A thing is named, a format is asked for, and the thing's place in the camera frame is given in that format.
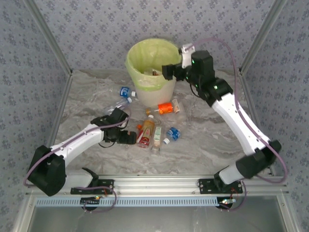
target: gray wall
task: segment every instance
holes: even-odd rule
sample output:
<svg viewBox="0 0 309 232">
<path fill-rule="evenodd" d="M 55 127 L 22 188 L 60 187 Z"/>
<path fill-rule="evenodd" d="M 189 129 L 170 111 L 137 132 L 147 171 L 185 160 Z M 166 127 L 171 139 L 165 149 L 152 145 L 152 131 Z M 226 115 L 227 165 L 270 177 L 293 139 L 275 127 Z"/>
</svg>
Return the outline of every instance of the gray wall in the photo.
<svg viewBox="0 0 309 232">
<path fill-rule="evenodd" d="M 0 9 L 0 231 L 9 232 L 67 77 L 23 1 L 2 0 Z"/>
<path fill-rule="evenodd" d="M 309 231 L 309 2 L 290 0 L 246 74 L 264 132 L 282 143 L 288 186 Z"/>
<path fill-rule="evenodd" d="M 73 69 L 123 68 L 138 41 L 161 37 L 177 45 L 216 36 L 238 65 L 273 0 L 36 0 Z M 230 68 L 227 50 L 207 44 L 216 68 Z"/>
</svg>

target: orange bottle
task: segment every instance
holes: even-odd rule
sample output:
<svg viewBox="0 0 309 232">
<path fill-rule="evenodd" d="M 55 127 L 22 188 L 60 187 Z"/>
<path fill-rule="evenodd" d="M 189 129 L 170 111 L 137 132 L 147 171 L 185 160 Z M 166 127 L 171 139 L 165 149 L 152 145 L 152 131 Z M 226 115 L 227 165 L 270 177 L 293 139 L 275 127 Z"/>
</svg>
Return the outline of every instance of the orange bottle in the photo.
<svg viewBox="0 0 309 232">
<path fill-rule="evenodd" d="M 147 115 L 155 114 L 155 113 L 159 113 L 163 115 L 163 114 L 172 113 L 172 112 L 173 112 L 173 105 L 171 102 L 159 104 L 158 107 L 155 107 L 155 108 L 146 109 Z"/>
<path fill-rule="evenodd" d="M 148 118 L 144 121 L 136 141 L 139 147 L 142 148 L 149 147 L 150 138 L 151 135 L 153 134 L 154 127 L 155 127 L 154 116 L 148 115 Z"/>
</svg>

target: small plastic bottle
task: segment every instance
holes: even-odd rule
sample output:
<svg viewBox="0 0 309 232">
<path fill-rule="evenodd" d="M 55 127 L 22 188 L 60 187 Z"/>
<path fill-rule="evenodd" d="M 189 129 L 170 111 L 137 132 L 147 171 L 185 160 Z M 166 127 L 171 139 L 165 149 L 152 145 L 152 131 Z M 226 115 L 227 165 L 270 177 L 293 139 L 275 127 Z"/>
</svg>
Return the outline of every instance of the small plastic bottle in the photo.
<svg viewBox="0 0 309 232">
<path fill-rule="evenodd" d="M 157 107 L 147 108 L 146 115 L 154 114 L 167 114 L 173 112 L 173 105 L 171 102 L 159 104 Z"/>
<path fill-rule="evenodd" d="M 128 107 L 128 105 L 132 102 L 131 98 L 121 98 L 121 100 L 115 102 L 114 104 L 107 106 L 103 109 L 104 115 L 110 115 L 115 108 L 119 108 L 121 110 Z"/>
<path fill-rule="evenodd" d="M 114 85 L 110 88 L 111 93 L 117 93 L 121 97 L 129 98 L 129 97 L 137 97 L 137 94 L 135 91 L 130 89 L 129 87 L 120 86 L 120 85 Z"/>
<path fill-rule="evenodd" d="M 171 127 L 166 132 L 166 138 L 163 140 L 165 144 L 169 144 L 170 142 L 175 142 L 182 136 L 182 131 L 184 129 L 184 124 L 177 124 L 174 127 Z"/>
<path fill-rule="evenodd" d="M 172 100 L 172 105 L 173 105 L 174 113 L 176 114 L 176 122 L 182 123 L 186 121 L 187 116 L 185 114 L 183 103 L 179 101 L 178 98 L 174 98 Z"/>
<path fill-rule="evenodd" d="M 162 126 L 156 126 L 154 129 L 154 137 L 153 137 L 153 146 L 152 150 L 160 151 L 161 142 L 162 142 Z"/>
<path fill-rule="evenodd" d="M 148 115 L 148 118 L 144 121 L 143 126 L 139 132 L 137 138 L 137 145 L 142 148 L 148 148 L 151 135 L 153 134 L 155 122 L 154 116 Z"/>
</svg>

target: marble-pattern floor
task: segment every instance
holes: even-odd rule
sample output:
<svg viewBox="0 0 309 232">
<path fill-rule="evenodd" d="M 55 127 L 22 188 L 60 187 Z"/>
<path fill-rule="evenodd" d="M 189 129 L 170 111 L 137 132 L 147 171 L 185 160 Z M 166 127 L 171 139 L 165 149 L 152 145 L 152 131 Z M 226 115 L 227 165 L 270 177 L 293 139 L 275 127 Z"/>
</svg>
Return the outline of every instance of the marble-pattern floor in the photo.
<svg viewBox="0 0 309 232">
<path fill-rule="evenodd" d="M 234 77 L 216 71 L 234 88 Z M 73 72 L 69 97 L 61 119 L 56 144 L 80 130 L 90 121 L 102 116 L 101 110 L 120 97 L 109 92 L 116 84 L 133 86 L 125 71 Z M 248 112 L 247 103 L 238 83 L 240 103 Z M 174 95 L 183 98 L 188 122 L 182 138 L 164 145 L 159 154 L 136 145 L 118 145 L 101 148 L 94 145 L 73 160 L 68 168 L 87 167 L 98 174 L 214 174 L 244 156 L 240 143 L 223 119 L 203 100 L 195 97 L 187 82 L 177 82 Z M 128 130 L 137 131 L 136 125 L 146 118 L 139 101 L 130 104 L 132 117 Z M 162 122 L 172 120 L 170 116 Z"/>
</svg>

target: trash bin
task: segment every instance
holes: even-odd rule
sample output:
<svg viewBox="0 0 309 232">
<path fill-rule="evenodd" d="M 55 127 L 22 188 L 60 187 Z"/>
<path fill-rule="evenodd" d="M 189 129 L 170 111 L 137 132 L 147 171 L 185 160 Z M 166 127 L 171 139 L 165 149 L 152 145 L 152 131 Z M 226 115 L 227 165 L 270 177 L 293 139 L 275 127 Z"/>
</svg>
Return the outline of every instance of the trash bin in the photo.
<svg viewBox="0 0 309 232">
<path fill-rule="evenodd" d="M 155 69 L 162 72 L 162 65 L 181 61 L 178 48 L 173 43 L 151 38 L 135 44 L 126 57 L 126 68 L 131 76 L 139 100 L 147 107 L 169 102 L 176 79 L 167 81 L 163 75 L 153 76 L 145 71 Z"/>
</svg>

